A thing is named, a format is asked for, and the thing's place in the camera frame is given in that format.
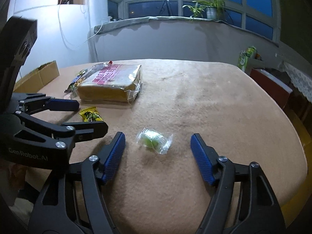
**white cable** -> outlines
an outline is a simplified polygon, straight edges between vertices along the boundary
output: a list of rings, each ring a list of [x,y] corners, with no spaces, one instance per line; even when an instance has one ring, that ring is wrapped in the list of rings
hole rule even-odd
[[[78,46],[75,46],[74,44],[70,43],[70,42],[66,39],[66,37],[65,37],[65,35],[64,35],[63,29],[62,29],[62,25],[61,25],[61,22],[60,22],[60,6],[61,6],[61,4],[62,4],[62,0],[60,0],[60,4],[59,4],[58,10],[57,10],[57,17],[58,17],[58,21],[59,21],[59,25],[60,25],[60,34],[61,34],[63,40],[65,40],[68,44],[70,44],[70,45],[72,45],[72,46],[78,48],[78,47],[82,46],[84,43],[86,43],[89,39],[91,39],[91,38],[93,38],[95,35],[97,35],[97,34],[99,33],[99,31],[102,29],[103,24],[104,24],[104,23],[103,23],[103,20],[101,21],[101,27],[100,27],[99,30],[96,32],[96,34],[94,34],[93,36],[89,37],[86,41],[84,41],[83,43],[81,43],[81,44],[78,45]]]

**bread package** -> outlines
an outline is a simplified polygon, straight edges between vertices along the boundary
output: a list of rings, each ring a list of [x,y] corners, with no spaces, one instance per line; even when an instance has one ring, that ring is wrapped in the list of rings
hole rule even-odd
[[[141,65],[96,64],[76,87],[81,100],[132,102],[142,83]]]

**beige fuzzy tablecloth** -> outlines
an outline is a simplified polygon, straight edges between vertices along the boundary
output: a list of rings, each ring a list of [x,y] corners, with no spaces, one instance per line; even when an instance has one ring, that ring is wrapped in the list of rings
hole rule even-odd
[[[124,132],[127,143],[118,173],[103,189],[122,234],[195,233],[213,189],[207,187],[207,192],[192,155],[189,145],[194,133],[233,162],[258,162],[281,205],[304,181],[306,159],[295,129],[271,97],[237,67],[155,59],[115,63],[143,66],[141,93],[132,106],[99,107],[109,126],[107,135],[76,144],[71,162],[96,154],[117,131]],[[40,92],[62,97],[76,74],[90,66],[60,69],[60,76]],[[78,113],[44,111],[35,116],[52,123],[81,121]],[[167,155],[135,143],[143,127],[174,134]],[[48,174],[33,168],[27,181],[41,189]],[[228,225],[236,210],[237,188]]]

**yellow snack packet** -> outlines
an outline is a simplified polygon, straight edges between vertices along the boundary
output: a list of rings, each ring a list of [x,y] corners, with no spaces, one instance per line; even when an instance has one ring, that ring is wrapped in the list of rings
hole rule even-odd
[[[96,107],[82,109],[79,114],[81,115],[84,122],[103,121],[98,111],[96,110]]]

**blue gripper pad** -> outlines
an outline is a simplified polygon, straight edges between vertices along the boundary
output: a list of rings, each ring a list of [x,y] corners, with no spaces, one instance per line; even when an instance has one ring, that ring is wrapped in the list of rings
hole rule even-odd
[[[71,99],[52,98],[46,102],[45,107],[50,111],[75,112],[79,109],[79,102]]]
[[[102,176],[102,181],[104,183],[113,179],[115,172],[118,169],[126,146],[126,137],[124,133],[118,132],[109,146],[112,147],[112,150],[104,163],[104,174]]]
[[[202,179],[212,186],[215,184],[216,179],[213,176],[213,165],[203,149],[205,146],[206,145],[200,143],[195,134],[191,136],[191,150],[202,175]]]

